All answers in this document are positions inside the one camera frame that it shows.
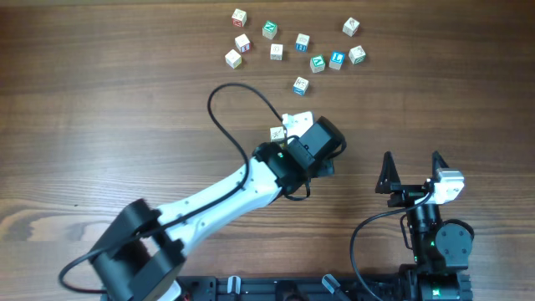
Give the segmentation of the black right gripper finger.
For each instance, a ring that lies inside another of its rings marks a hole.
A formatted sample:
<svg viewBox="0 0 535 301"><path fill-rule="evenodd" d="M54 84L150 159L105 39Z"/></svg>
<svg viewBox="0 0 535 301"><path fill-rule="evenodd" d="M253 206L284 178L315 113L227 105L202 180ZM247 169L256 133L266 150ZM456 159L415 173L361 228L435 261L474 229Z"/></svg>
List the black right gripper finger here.
<svg viewBox="0 0 535 301"><path fill-rule="evenodd" d="M377 181L376 193L393 193L401 191L401 182L390 151L384 153L381 173Z"/></svg>
<svg viewBox="0 0 535 301"><path fill-rule="evenodd" d="M448 169L449 166L441 156L440 152L438 150L435 150L431 155L431 163L432 163L432 175L434 178L438 177L439 170L441 169Z"/></svg>

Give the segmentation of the yellow edged wooden block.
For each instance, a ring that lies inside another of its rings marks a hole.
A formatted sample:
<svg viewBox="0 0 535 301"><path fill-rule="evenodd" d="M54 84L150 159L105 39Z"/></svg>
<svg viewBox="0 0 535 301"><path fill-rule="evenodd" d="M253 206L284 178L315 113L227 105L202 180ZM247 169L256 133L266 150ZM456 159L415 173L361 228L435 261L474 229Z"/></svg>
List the yellow edged wooden block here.
<svg viewBox="0 0 535 301"><path fill-rule="evenodd" d="M283 126L272 127L270 129L270 140L278 144L282 144L287 137L287 131Z"/></svg>

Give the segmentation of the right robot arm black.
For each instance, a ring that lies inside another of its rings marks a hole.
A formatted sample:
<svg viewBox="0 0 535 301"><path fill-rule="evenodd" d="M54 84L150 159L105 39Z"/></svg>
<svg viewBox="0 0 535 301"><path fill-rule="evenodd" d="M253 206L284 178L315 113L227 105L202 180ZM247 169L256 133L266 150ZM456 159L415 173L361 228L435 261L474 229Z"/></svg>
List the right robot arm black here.
<svg viewBox="0 0 535 301"><path fill-rule="evenodd" d="M421 185L403 185L392 154L384 154L375 191L388 194L389 207L406 210L400 219L405 246L415 257L400 266L400 300L473 299L468 269L475 233L458 219L444 221L440 206L455 200L465 186L462 173L450 168L439 152L432 154L432 175Z"/></svg>

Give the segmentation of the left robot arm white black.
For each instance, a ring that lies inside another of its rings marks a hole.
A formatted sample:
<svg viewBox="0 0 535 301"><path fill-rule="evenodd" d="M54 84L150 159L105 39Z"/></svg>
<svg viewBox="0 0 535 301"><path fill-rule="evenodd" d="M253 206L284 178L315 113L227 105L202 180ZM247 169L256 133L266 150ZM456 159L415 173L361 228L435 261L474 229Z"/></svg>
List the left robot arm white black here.
<svg viewBox="0 0 535 301"><path fill-rule="evenodd" d="M152 209L131 202L93 246L90 264L112 300L174 300L188 254L238 217L266 207L318 177L343 134L320 117L286 146L265 142L227 178L178 202Z"/></svg>

